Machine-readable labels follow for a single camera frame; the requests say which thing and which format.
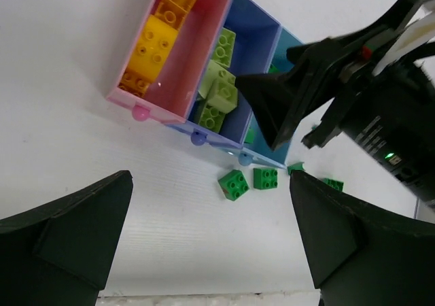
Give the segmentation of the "pale green lego piece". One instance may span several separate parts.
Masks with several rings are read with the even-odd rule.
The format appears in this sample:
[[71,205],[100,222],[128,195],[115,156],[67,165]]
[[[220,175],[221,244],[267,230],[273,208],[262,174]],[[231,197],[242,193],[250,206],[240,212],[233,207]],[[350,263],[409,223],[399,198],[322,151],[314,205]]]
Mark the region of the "pale green lego piece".
[[228,114],[238,105],[238,90],[229,82],[217,78],[212,83],[206,102],[218,111]]

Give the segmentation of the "green two-by-two lego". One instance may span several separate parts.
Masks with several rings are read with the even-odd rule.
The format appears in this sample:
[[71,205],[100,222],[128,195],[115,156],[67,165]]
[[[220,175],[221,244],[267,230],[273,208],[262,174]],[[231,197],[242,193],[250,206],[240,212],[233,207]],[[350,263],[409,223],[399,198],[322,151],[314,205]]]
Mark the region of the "green two-by-two lego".
[[275,168],[254,168],[254,188],[268,190],[278,187],[278,171]]

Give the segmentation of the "small green lego brick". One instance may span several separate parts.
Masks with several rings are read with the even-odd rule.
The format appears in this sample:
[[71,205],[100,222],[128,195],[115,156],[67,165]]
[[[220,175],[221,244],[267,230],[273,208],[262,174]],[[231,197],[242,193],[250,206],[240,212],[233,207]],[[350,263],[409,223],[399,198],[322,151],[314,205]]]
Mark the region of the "small green lego brick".
[[242,171],[233,169],[218,180],[226,199],[236,201],[249,190],[249,185]]

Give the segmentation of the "lime sloped lego piece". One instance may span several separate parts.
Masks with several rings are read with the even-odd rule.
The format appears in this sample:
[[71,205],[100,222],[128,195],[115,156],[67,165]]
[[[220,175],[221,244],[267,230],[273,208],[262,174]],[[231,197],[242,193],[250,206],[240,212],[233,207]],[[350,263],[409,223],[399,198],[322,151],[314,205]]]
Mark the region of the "lime sloped lego piece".
[[208,92],[216,79],[222,79],[223,81],[232,85],[235,83],[235,76],[229,72],[229,70],[223,68],[215,61],[210,60],[199,85],[198,95],[196,98],[197,101],[206,99]]

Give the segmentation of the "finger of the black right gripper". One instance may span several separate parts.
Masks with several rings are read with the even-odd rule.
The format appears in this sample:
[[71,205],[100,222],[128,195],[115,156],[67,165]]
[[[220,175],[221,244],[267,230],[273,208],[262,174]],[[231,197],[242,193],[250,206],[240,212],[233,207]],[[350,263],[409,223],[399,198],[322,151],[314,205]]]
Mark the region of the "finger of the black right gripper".
[[331,102],[316,129],[301,142],[307,148],[324,147],[340,133],[356,94],[339,80],[342,69],[355,59],[360,41],[326,38],[289,47],[286,58],[293,67],[286,73],[239,75],[235,86],[249,103],[268,147],[289,142],[300,122]]

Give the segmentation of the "yellow curved lego brick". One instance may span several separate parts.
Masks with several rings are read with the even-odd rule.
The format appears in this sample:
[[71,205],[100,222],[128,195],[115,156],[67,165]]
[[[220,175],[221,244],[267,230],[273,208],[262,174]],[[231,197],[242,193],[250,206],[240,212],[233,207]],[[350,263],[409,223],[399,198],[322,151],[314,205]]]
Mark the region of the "yellow curved lego brick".
[[123,73],[118,87],[139,98],[144,98],[151,83],[130,69]]

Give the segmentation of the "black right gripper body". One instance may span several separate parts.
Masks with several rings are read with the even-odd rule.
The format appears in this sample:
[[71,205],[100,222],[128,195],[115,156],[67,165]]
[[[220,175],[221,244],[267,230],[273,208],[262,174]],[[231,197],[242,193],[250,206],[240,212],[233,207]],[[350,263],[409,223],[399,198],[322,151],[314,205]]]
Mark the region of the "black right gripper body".
[[434,83],[417,60],[434,55],[431,22],[411,20],[427,0],[397,0],[364,29],[305,45],[312,112],[303,137],[324,147],[344,133],[424,203],[434,202]]

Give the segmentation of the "green lego plate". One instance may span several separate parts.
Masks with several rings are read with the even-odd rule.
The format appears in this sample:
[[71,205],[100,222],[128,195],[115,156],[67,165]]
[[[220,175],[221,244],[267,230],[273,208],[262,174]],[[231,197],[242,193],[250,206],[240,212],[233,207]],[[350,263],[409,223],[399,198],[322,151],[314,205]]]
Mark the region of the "green lego plate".
[[276,66],[274,66],[273,64],[271,64],[270,67],[269,67],[268,72],[269,72],[269,73],[280,73],[281,71],[280,71]]

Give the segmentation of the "pale green lego block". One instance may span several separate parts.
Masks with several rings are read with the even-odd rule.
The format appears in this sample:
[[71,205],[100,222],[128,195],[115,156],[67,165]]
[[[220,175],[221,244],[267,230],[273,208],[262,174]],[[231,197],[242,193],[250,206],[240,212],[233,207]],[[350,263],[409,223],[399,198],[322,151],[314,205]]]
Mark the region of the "pale green lego block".
[[236,33],[223,27],[211,55],[211,59],[223,68],[228,69],[232,62],[232,54],[236,41]]

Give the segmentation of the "pale green sloped lego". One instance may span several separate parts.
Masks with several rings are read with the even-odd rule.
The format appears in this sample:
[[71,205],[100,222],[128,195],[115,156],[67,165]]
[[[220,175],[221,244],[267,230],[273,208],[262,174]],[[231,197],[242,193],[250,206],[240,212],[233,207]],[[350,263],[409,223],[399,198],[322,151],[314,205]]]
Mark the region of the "pale green sloped lego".
[[205,129],[219,133],[225,117],[224,112],[219,111],[206,101],[201,101],[194,115],[194,121]]

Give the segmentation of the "orange round lego piece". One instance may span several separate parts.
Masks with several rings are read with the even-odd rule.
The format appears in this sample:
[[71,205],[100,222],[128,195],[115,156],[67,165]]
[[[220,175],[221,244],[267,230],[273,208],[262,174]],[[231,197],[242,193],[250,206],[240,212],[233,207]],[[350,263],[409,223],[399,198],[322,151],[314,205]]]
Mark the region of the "orange round lego piece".
[[158,0],[154,15],[179,31],[197,0]]

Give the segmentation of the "small green arch lego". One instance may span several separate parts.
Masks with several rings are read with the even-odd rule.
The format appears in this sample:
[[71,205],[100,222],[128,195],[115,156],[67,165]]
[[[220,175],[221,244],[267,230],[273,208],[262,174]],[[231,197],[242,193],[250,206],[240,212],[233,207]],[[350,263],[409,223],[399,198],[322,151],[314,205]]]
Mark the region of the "small green arch lego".
[[291,175],[293,171],[305,171],[304,163],[297,162],[287,166],[288,175]]

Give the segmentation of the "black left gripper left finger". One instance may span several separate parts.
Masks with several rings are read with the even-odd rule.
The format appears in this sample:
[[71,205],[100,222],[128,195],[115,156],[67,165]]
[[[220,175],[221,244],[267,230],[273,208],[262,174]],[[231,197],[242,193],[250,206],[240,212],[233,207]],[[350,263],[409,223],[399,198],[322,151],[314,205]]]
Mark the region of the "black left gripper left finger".
[[133,193],[130,171],[1,220],[2,305],[95,305]]

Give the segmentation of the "yellow rectangular lego brick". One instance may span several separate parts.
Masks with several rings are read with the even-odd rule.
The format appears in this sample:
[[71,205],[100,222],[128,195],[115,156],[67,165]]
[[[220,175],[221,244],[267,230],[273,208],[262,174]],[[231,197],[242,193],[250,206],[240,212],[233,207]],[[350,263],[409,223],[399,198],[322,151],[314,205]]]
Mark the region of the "yellow rectangular lego brick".
[[150,15],[133,48],[127,68],[154,82],[162,70],[178,31]]

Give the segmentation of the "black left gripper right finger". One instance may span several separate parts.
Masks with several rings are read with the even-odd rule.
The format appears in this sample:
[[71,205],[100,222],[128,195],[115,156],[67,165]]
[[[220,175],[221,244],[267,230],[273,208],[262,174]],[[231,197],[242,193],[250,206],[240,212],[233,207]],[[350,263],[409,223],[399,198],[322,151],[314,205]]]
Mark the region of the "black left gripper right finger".
[[433,305],[434,225],[293,171],[290,194],[320,305]]

